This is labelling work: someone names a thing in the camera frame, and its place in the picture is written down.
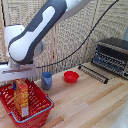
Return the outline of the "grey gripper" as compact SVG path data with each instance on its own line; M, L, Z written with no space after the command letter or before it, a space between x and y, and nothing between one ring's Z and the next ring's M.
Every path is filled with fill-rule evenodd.
M11 68L9 64L0 64L0 82L33 77L36 75L36 67L33 64L20 65L16 69ZM16 81L13 81L13 90L16 90Z

